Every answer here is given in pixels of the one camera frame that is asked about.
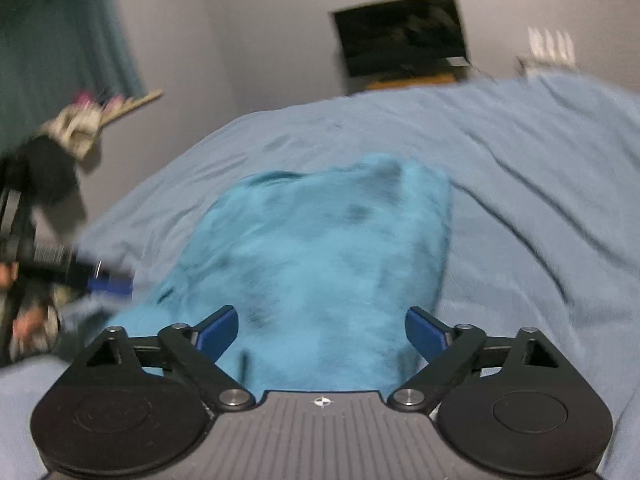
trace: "wall-mounted tv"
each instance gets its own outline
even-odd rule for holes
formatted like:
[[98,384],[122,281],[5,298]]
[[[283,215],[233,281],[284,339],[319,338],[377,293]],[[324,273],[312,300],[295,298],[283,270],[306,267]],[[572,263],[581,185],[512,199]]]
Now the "wall-mounted tv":
[[332,14],[351,77],[467,59],[456,0],[386,0]]

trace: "logo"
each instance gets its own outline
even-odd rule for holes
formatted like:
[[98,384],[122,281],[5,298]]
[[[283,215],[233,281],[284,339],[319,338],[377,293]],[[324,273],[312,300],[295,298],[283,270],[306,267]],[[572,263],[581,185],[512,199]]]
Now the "logo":
[[313,400],[313,403],[316,406],[320,406],[321,408],[324,408],[325,406],[328,406],[332,402],[333,401],[331,399],[327,399],[326,397],[318,397],[317,399]]

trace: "person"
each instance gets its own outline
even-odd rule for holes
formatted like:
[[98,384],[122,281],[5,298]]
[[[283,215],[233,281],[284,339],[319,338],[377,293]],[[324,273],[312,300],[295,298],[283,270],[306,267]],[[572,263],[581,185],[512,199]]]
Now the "person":
[[[0,264],[0,290],[8,291],[17,278],[18,264]],[[14,341],[21,345],[28,344],[35,334],[44,330],[47,319],[48,308],[39,304],[21,311],[12,328]]]

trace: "blue towel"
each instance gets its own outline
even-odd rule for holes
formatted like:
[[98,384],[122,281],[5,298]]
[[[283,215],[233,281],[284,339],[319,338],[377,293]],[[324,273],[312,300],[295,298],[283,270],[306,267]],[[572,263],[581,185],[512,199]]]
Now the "blue towel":
[[387,155],[315,174],[240,181],[206,213],[175,269],[111,324],[151,335],[225,304],[238,338],[218,365],[264,390],[380,390],[407,380],[412,305],[433,311],[449,238],[449,181]]

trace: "wooden stick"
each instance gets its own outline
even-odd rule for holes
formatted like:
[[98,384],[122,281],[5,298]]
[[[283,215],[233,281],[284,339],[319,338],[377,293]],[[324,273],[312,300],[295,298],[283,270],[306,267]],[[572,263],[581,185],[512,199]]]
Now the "wooden stick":
[[156,99],[161,98],[163,93],[164,92],[162,92],[162,90],[156,90],[155,92],[151,92],[151,94],[145,95],[141,99],[135,99],[129,103],[125,103],[121,108],[118,108],[117,110],[114,110],[113,112],[102,116],[102,118],[100,119],[100,127],[103,128],[107,124],[113,123],[113,121],[115,121],[116,119],[119,119],[123,115],[132,112],[136,108],[140,108],[141,106],[146,105],[151,101],[155,101]]

